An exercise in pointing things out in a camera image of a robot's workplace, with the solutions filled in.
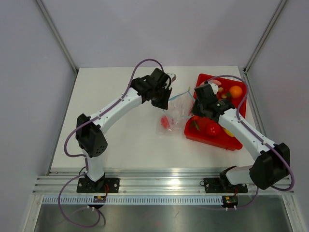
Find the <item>wrinkled red apple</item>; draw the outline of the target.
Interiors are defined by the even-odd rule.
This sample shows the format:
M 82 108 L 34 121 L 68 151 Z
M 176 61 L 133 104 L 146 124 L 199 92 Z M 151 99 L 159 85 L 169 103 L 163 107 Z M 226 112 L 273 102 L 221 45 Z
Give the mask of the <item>wrinkled red apple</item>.
M 169 118 L 167 116 L 161 117 L 160 123 L 161 123 L 163 128 L 165 128 L 165 129 L 170 128 L 170 122 L 169 122 Z

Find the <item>clear zip top bag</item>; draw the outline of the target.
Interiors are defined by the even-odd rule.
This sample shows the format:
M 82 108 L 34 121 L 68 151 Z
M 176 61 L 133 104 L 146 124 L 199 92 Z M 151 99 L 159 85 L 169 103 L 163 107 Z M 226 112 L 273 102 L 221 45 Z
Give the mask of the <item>clear zip top bag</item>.
M 189 87 L 187 91 L 179 93 L 168 101 L 168 110 L 163 110 L 156 126 L 156 134 L 158 136 L 167 136 L 172 133 L 178 134 L 184 131 L 187 121 L 193 116 L 190 111 L 194 103 L 194 97 Z M 165 129 L 160 123 L 160 119 L 167 116 L 170 122 L 170 128 Z

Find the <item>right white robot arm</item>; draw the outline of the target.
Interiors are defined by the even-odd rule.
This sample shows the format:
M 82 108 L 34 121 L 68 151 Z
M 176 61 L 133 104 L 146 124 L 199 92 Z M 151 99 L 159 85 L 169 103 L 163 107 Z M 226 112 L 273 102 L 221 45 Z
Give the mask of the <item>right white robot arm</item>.
M 262 135 L 251 126 L 239 110 L 227 99 L 217 98 L 218 86 L 205 83 L 195 88 L 196 99 L 192 114 L 205 117 L 227 129 L 246 148 L 254 160 L 251 166 L 233 166 L 220 173 L 219 186 L 231 191 L 238 184 L 253 183 L 259 189 L 273 187 L 278 181 L 290 175 L 290 151 L 284 144 Z

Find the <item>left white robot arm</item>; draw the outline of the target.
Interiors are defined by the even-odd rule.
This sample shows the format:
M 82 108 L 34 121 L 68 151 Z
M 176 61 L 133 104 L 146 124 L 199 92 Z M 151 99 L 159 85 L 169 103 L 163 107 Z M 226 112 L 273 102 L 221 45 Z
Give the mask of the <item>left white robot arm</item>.
M 171 83 L 175 79 L 175 74 L 156 68 L 150 75 L 132 79 L 119 99 L 97 113 L 78 116 L 75 138 L 86 160 L 86 171 L 78 180 L 78 193 L 108 192 L 110 181 L 106 180 L 100 161 L 108 147 L 105 133 L 130 110 L 147 101 L 154 107 L 167 110 L 172 91 Z

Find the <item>red plastic bin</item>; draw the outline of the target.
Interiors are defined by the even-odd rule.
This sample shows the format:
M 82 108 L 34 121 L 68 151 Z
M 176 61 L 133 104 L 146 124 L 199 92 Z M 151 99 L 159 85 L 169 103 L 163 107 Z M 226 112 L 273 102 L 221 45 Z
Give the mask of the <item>red plastic bin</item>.
M 230 80 L 230 79 L 226 79 L 226 78 L 218 78 L 217 81 L 219 81 L 220 87 L 223 87 L 224 89 L 228 90 L 232 87 L 232 86 L 239 86 L 242 88 L 243 90 L 243 94 L 241 97 L 237 98 L 237 99 L 233 99 L 233 98 L 228 98 L 229 101 L 232 102 L 232 104 L 235 107 L 238 107 L 240 105 L 241 100 L 243 99 L 243 97 L 245 96 L 246 93 L 246 86 L 243 82 L 239 82 L 237 80 Z M 186 136 L 187 139 L 196 141 L 196 142 L 201 142 L 204 144 L 208 144 L 208 145 L 212 145 L 215 147 L 219 147 L 219 148 L 223 148 L 226 150 L 240 150 L 242 149 L 243 145 L 242 143 L 236 139 L 236 137 L 230 137 L 228 136 L 222 129 L 221 127 L 221 132 L 218 136 L 216 137 L 209 137 L 205 134 L 205 126 L 208 123 L 213 123 L 213 120 L 210 120 L 206 117 L 200 117 L 199 121 L 198 121 L 198 125 L 200 127 L 200 131 L 197 131 L 194 127 L 193 128 L 189 128 L 190 125 L 190 119 L 187 121 L 185 128 L 184 128 L 184 134 Z

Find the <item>orange fruit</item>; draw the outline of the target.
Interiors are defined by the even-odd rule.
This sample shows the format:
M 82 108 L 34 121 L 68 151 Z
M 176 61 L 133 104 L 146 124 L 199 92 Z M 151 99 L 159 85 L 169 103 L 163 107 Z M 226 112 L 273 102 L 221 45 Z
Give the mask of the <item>orange fruit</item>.
M 241 97 L 243 94 L 243 90 L 241 87 L 239 86 L 232 86 L 230 89 L 229 89 L 229 95 L 231 98 L 233 99 L 237 99 L 239 97 Z

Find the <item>yellow banana bunch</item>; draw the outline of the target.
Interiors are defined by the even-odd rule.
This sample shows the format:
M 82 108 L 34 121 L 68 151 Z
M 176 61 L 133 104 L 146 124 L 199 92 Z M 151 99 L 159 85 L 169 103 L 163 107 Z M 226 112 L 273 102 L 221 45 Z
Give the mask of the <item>yellow banana bunch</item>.
M 222 129 L 228 136 L 234 137 L 234 135 L 229 130 L 227 130 L 226 128 L 222 128 Z

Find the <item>right black mount plate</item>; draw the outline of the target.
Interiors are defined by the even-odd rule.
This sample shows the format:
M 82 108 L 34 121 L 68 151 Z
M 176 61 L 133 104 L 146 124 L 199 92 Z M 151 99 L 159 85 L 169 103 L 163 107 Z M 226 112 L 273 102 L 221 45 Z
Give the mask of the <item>right black mount plate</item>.
M 204 187 L 206 193 L 248 193 L 246 184 L 224 187 L 218 177 L 204 178 L 199 184 Z

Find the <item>black mount plate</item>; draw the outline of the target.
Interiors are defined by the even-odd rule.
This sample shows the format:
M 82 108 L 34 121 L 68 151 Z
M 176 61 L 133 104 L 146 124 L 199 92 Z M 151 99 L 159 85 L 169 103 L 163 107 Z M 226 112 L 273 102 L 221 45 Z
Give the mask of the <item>black mount plate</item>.
M 218 177 L 204 178 L 199 184 L 204 187 L 206 193 L 248 193 L 246 184 L 224 187 Z
M 79 178 L 77 185 L 78 193 L 118 193 L 120 186 L 119 178 L 101 178 L 94 182 L 89 178 Z

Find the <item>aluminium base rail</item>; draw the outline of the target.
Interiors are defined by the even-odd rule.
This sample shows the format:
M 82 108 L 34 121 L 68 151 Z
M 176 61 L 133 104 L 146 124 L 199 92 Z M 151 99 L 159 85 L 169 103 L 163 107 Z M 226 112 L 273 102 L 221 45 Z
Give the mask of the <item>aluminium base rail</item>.
M 34 194 L 57 194 L 65 183 L 64 194 L 76 193 L 75 180 L 79 168 L 54 169 L 46 175 L 38 176 Z M 218 177 L 218 169 L 207 168 L 164 168 L 164 169 L 121 169 L 107 168 L 107 177 L 120 179 L 119 195 L 203 195 L 200 182 L 205 177 Z

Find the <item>left black mount plate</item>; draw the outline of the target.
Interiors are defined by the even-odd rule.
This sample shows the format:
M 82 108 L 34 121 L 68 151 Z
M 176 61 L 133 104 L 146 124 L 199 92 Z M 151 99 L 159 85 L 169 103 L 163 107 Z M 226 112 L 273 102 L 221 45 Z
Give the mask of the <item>left black mount plate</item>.
M 89 178 L 79 178 L 77 185 L 78 193 L 118 193 L 120 186 L 119 178 L 101 178 L 94 182 Z

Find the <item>right aluminium frame post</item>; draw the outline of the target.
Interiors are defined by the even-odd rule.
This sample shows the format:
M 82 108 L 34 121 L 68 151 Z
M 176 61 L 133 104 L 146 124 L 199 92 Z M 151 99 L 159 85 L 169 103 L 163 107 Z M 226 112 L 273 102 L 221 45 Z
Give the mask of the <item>right aluminium frame post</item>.
M 270 20 L 268 21 L 257 45 L 255 46 L 249 60 L 247 61 L 246 65 L 243 68 L 243 71 L 245 74 L 247 74 L 254 64 L 255 60 L 257 59 L 259 53 L 261 52 L 262 48 L 264 47 L 267 39 L 269 38 L 271 32 L 276 26 L 277 21 L 279 20 L 279 17 L 281 16 L 284 8 L 286 7 L 288 0 L 280 0 L 276 9 L 274 10 Z

